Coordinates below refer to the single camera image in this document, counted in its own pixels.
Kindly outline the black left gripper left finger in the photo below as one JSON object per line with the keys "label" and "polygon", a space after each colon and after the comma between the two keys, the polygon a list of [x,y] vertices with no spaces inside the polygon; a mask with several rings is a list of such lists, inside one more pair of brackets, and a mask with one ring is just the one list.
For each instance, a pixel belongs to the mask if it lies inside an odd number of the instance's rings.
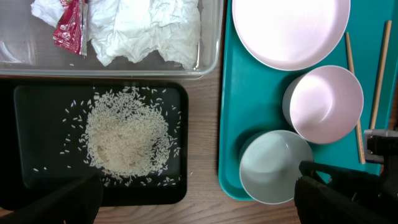
{"label": "black left gripper left finger", "polygon": [[1,223],[93,223],[102,200],[103,186],[99,175],[84,175],[1,217]]}

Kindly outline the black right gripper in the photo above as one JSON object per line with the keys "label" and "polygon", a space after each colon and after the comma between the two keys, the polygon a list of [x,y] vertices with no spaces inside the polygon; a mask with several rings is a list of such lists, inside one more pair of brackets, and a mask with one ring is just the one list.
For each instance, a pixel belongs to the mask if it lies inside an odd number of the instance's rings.
{"label": "black right gripper", "polygon": [[302,177],[298,185],[304,184],[305,177],[326,185],[317,174],[328,174],[332,180],[347,185],[380,187],[381,195],[397,200],[397,131],[389,129],[367,129],[364,131],[365,160],[373,164],[381,164],[380,176],[367,172],[337,166],[302,161],[299,170]]}

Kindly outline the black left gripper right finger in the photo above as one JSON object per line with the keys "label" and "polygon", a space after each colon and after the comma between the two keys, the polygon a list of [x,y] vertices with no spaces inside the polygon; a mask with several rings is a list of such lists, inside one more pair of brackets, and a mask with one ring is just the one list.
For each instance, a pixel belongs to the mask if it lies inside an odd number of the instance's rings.
{"label": "black left gripper right finger", "polygon": [[382,209],[386,215],[374,212],[308,176],[296,181],[294,203],[305,224],[397,223],[396,210]]}

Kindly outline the wooden chopstick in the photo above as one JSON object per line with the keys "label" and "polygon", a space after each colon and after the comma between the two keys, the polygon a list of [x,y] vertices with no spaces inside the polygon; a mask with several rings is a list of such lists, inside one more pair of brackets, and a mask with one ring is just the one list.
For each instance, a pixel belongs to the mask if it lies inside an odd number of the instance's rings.
{"label": "wooden chopstick", "polygon": [[371,114],[371,122],[370,122],[370,129],[374,129],[376,127],[377,121],[377,114],[379,111],[379,102],[381,97],[381,90],[382,90],[382,83],[384,78],[385,66],[386,66],[386,59],[389,47],[389,40],[391,36],[391,29],[392,29],[392,21],[386,21],[384,26],[384,33],[382,37],[382,46],[381,52],[379,56],[379,66],[377,71],[377,78],[376,78],[376,85],[374,89],[374,97],[373,97],[373,109]]}
{"label": "wooden chopstick", "polygon": [[[349,37],[349,33],[345,33],[345,42],[346,42],[346,55],[347,55],[347,61],[348,61],[348,70],[354,75],[354,62],[353,62],[353,53],[352,53],[352,48],[351,48],[351,41]],[[353,96],[352,96],[353,102],[354,102],[354,107],[356,109],[356,112],[359,111],[359,107],[363,106],[363,94],[359,94],[358,89],[355,87],[353,90]],[[360,117],[358,117],[358,121],[356,123],[356,142],[357,142],[357,147],[358,147],[358,157],[359,157],[359,162],[360,164],[365,164],[365,156],[364,156],[364,145],[363,145],[363,135],[362,135],[362,129],[361,129],[361,121]]]}

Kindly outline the grey bowl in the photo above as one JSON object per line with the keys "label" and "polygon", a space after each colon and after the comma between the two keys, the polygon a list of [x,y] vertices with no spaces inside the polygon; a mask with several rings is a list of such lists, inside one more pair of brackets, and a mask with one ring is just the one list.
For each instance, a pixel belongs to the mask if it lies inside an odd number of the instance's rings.
{"label": "grey bowl", "polygon": [[291,131],[263,131],[250,137],[239,152],[239,179],[255,201],[277,205],[291,201],[302,176],[299,165],[313,161],[309,143]]}

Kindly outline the pink bowl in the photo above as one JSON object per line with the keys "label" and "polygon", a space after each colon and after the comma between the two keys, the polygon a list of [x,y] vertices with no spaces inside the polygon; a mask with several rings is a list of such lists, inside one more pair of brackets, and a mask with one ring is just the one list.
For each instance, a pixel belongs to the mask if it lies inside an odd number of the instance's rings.
{"label": "pink bowl", "polygon": [[326,65],[296,78],[286,89],[282,112],[297,134],[315,144],[330,144],[356,127],[364,107],[356,112],[352,99],[358,79],[349,70]]}

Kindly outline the pile of rice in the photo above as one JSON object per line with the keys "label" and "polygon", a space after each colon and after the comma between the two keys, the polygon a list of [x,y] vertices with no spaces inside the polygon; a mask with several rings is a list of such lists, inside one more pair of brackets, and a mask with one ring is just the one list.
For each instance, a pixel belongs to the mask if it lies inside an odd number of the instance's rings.
{"label": "pile of rice", "polygon": [[175,185],[181,179],[182,95],[174,88],[39,88],[29,113],[27,183],[97,171],[103,184]]}

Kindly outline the large pink plate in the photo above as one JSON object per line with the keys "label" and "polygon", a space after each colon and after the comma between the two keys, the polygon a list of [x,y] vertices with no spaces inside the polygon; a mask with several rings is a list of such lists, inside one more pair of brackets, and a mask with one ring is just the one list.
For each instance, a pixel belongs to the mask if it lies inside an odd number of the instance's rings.
{"label": "large pink plate", "polygon": [[296,71],[332,53],[348,25],[350,0],[233,0],[245,49],[268,67]]}

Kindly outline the red sauce packet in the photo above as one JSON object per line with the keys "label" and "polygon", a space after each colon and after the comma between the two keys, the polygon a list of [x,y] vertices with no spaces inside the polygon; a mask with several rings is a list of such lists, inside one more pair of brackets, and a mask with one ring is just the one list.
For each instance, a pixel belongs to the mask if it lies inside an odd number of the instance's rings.
{"label": "red sauce packet", "polygon": [[87,56],[86,0],[61,0],[64,13],[52,35],[54,44],[77,55]]}

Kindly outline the white napkin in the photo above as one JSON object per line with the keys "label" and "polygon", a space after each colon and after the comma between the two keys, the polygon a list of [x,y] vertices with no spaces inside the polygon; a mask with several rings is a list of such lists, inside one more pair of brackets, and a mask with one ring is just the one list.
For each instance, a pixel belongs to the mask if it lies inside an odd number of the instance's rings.
{"label": "white napkin", "polygon": [[[200,40],[198,0],[87,1],[87,40],[108,66],[117,57],[137,63],[153,51],[165,61],[192,69]],[[57,26],[64,13],[60,1],[34,1],[31,14]]]}

